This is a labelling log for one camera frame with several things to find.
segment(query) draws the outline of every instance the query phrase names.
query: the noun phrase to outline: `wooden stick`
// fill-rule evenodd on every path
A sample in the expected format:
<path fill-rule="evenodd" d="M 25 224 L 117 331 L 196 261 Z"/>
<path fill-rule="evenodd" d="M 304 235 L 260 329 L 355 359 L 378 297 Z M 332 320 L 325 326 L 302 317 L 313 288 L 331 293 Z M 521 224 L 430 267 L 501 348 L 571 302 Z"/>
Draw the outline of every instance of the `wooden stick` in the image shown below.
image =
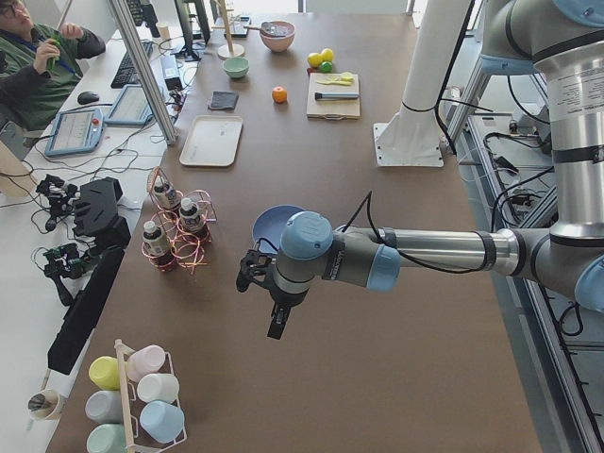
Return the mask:
<path fill-rule="evenodd" d="M 223 23 L 225 24 L 226 43 L 228 44 L 228 52 L 233 55 L 233 38 L 230 36 L 230 21 L 228 20 L 228 9 L 226 0 L 219 0 L 220 10 L 222 11 Z"/>

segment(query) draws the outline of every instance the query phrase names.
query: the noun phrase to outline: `pink cup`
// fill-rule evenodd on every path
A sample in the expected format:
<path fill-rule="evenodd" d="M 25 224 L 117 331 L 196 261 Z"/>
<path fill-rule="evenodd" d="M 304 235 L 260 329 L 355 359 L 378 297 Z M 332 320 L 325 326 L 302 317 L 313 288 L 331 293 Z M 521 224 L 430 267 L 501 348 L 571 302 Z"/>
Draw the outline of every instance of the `pink cup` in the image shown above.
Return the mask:
<path fill-rule="evenodd" d="M 151 344 L 132 354 L 126 362 L 126 375 L 134 382 L 157 372 L 166 362 L 166 352 L 161 346 Z"/>

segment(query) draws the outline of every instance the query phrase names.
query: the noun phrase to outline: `wooden table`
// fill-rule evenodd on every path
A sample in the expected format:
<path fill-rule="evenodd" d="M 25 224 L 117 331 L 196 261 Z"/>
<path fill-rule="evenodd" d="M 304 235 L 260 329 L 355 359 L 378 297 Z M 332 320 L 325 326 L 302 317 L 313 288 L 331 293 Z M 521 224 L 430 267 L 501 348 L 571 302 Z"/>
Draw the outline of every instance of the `wooden table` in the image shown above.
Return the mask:
<path fill-rule="evenodd" d="M 273 302 L 235 289 L 251 228 L 265 209 L 294 204 L 346 222 L 372 190 L 381 227 L 471 230 L 456 161 L 434 168 L 379 168 L 372 127 L 398 111 L 416 31 L 404 15 L 293 14 L 293 46 L 272 54 L 250 31 L 250 72 L 230 81 L 214 32 L 162 169 L 183 192 L 210 193 L 218 222 L 208 265 L 191 277 L 161 274 L 140 252 L 142 223 L 127 250 L 49 452 L 83 451 L 94 428 L 84 415 L 96 389 L 90 363 L 159 344 L 172 354 L 189 438 L 175 452 L 535 452 L 541 451 L 490 277 L 403 269 L 396 288 L 370 293 L 317 280 L 284 337 L 266 337 Z M 361 118 L 306 117 L 306 56 L 331 47 L 338 71 L 359 74 Z M 271 99 L 286 86 L 289 102 Z M 240 94 L 235 163 L 186 168 L 178 156 L 212 91 Z M 357 222 L 366 226 L 364 218 Z"/>

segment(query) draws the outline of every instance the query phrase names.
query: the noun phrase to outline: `pink bowl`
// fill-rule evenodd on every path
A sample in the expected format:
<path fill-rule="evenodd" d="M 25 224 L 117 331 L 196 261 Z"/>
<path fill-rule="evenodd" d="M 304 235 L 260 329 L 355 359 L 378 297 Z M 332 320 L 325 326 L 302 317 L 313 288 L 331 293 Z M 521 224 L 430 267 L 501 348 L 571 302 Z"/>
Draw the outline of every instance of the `pink bowl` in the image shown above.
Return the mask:
<path fill-rule="evenodd" d="M 283 52 L 283 51 L 287 50 L 290 47 L 290 45 L 292 45 L 292 42 L 294 42 L 294 36 L 295 36 L 294 24 L 290 24 L 289 22 L 285 22 L 285 21 L 272 21 L 272 22 L 276 25 L 287 26 L 291 30 L 290 34 L 288 34 L 287 36 L 280 36 L 280 37 L 276 38 L 276 37 L 272 37 L 270 35 L 260 32 L 260 39 L 262 40 L 262 42 L 264 42 L 264 45 L 266 45 L 273 52 Z"/>

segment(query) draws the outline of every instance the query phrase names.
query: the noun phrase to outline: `cutting board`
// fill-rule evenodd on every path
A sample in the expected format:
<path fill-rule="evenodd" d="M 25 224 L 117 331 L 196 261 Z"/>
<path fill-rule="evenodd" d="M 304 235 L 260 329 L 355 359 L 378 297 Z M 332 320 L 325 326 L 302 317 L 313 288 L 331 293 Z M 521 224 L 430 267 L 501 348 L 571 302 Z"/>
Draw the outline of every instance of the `cutting board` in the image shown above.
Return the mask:
<path fill-rule="evenodd" d="M 309 118 L 324 118 L 326 120 L 359 119 L 361 117 L 361 99 L 342 99 L 337 101 L 317 101 L 316 92 L 355 92 L 359 93 L 359 75 L 353 74 L 352 84 L 324 85 L 317 80 L 324 80 L 338 74 L 310 73 L 309 97 L 306 114 Z"/>

